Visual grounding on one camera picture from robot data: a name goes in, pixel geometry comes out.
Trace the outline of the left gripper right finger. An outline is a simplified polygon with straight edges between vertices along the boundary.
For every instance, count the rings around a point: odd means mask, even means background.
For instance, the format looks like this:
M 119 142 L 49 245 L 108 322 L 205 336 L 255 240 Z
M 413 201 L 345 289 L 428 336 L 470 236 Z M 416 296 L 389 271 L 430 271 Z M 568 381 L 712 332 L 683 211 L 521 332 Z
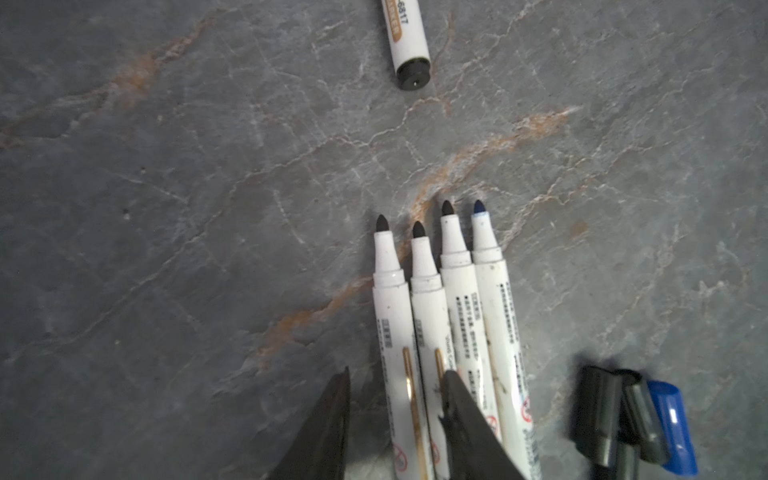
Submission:
M 523 480 L 472 399 L 459 374 L 445 371 L 441 383 L 443 416 L 451 479 Z

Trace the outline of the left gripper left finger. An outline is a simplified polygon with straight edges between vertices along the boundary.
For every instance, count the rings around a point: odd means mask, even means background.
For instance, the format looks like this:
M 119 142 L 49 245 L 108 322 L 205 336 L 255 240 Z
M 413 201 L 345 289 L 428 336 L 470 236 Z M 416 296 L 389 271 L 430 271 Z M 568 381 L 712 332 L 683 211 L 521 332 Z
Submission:
M 348 367 L 331 377 L 268 479 L 342 480 L 345 477 L 350 387 Z

